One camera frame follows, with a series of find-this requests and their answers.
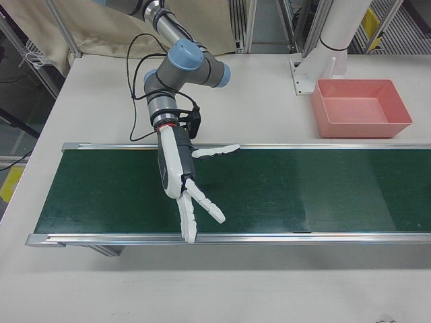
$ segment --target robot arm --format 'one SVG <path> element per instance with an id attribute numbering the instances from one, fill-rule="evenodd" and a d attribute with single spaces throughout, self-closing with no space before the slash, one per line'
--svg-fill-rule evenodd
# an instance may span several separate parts
<path id="1" fill-rule="evenodd" d="M 195 149 L 194 139 L 200 124 L 199 108 L 190 113 L 187 126 L 180 126 L 180 110 L 175 95 L 185 83 L 224 87 L 230 79 L 229 67 L 214 58 L 182 27 L 162 0 L 95 0 L 102 5 L 132 15 L 152 24 L 172 45 L 167 57 L 156 70 L 145 75 L 144 91 L 150 122 L 158 134 L 158 163 L 165 193 L 176 199 L 181 217 L 181 233 L 189 243 L 196 237 L 192 199 L 196 200 L 217 222 L 223 223 L 222 211 L 195 185 L 193 158 L 230 153 L 239 145 L 215 149 Z"/>

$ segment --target floor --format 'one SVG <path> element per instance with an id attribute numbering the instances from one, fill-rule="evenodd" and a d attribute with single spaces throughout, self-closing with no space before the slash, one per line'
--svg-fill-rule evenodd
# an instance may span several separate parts
<path id="1" fill-rule="evenodd" d="M 0 46 L 5 49 L 0 62 L 1 107 L 40 132 L 55 100 L 45 90 L 29 66 L 26 63 L 21 65 L 21 56 L 1 32 Z M 36 144 L 34 137 L 19 128 L 11 127 L 1 118 L 0 138 L 0 168 L 6 166 L 6 157 L 23 156 Z M 3 185 L 7 174 L 8 171 L 0 172 L 0 186 Z M 0 219 L 5 208 L 6 203 L 0 198 Z"/>

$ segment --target green conveyor belt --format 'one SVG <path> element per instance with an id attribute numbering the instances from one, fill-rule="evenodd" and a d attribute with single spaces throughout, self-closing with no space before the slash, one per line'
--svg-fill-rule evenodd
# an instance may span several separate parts
<path id="1" fill-rule="evenodd" d="M 431 151 L 241 149 L 196 160 L 201 233 L 431 231 Z M 36 234 L 176 233 L 156 150 L 66 150 Z"/>

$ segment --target red ring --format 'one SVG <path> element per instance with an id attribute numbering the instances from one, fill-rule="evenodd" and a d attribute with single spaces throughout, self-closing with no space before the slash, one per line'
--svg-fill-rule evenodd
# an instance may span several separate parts
<path id="1" fill-rule="evenodd" d="M 161 126 L 159 126 L 156 131 L 159 131 L 159 129 L 164 127 L 164 126 L 177 127 L 177 125 L 174 123 L 164 123 Z"/>

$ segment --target white pipe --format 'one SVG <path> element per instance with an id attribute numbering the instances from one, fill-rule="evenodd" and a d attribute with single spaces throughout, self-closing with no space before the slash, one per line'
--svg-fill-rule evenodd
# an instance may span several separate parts
<path id="1" fill-rule="evenodd" d="M 321 40 L 336 49 L 349 46 L 372 0 L 334 0 Z"/>
<path id="2" fill-rule="evenodd" d="M 345 74 L 347 47 L 371 2 L 334 0 L 316 48 L 292 70 L 297 93 L 312 93 L 318 79 L 342 77 Z"/>

